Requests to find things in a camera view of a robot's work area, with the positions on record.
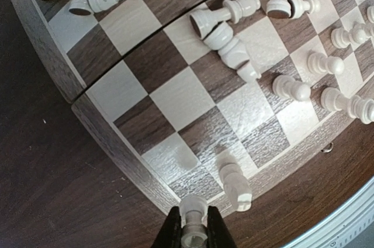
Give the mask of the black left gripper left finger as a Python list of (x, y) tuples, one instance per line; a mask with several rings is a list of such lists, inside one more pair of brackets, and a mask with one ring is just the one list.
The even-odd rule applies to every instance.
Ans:
[(180, 248), (181, 237), (182, 226), (179, 207), (173, 206), (155, 238), (153, 248)]

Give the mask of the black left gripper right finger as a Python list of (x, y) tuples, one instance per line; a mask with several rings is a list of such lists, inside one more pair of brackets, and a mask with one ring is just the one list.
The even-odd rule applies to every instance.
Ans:
[(208, 206), (207, 210), (207, 247), (236, 248), (237, 245), (229, 232), (216, 206)]

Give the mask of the white knight chess piece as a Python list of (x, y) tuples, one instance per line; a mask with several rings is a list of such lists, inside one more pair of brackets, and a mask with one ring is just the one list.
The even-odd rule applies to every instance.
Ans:
[(252, 203), (252, 190), (240, 166), (236, 163), (224, 164), (219, 170), (219, 177), (233, 209), (237, 212), (249, 210)]

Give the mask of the wooden chess board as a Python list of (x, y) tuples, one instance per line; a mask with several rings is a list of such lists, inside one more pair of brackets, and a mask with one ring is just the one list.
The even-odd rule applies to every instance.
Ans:
[[(198, 43), (207, 52), (187, 64), (163, 30), (121, 57), (90, 85), (72, 74), (67, 56), (68, 15), (88, 16), (119, 0), (11, 0), (33, 47), (63, 97), (96, 142), (161, 211), (188, 195), (203, 197), (223, 216), (234, 209), (219, 177), (227, 163), (240, 166), (262, 195), (309, 160), (354, 119), (321, 105), (327, 87), (345, 97), (373, 99), (373, 0), (325, 0), (327, 28), (291, 24), (292, 0), (268, 0), (266, 13), (240, 33), (227, 19), (250, 16), (259, 0), (226, 0), (202, 17)], [(331, 32), (360, 25), (361, 44), (336, 48)], [(341, 75), (309, 71), (313, 52), (343, 60)], [(274, 94), (289, 75), (311, 88), (308, 101)]]

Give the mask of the white king chess piece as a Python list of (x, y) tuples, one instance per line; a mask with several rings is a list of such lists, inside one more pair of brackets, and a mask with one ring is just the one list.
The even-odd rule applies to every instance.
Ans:
[(352, 119), (358, 118), (364, 124), (373, 122), (373, 99), (354, 95), (350, 98), (337, 88), (327, 87), (321, 94), (321, 105), (330, 112), (345, 111)]

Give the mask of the white pawn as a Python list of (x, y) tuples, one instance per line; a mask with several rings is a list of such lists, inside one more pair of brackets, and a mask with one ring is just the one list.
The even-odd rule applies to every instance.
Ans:
[(360, 25), (354, 26), (350, 31), (340, 27), (331, 32), (331, 41), (338, 49), (344, 49), (353, 44), (361, 45), (365, 43), (368, 38), (369, 36), (366, 34), (365, 29)]
[(345, 70), (343, 60), (335, 56), (325, 56), (323, 53), (313, 52), (307, 59), (307, 66), (311, 73), (322, 75), (341, 75)]
[(369, 6), (366, 10), (366, 15), (370, 23), (374, 23), (374, 6)]

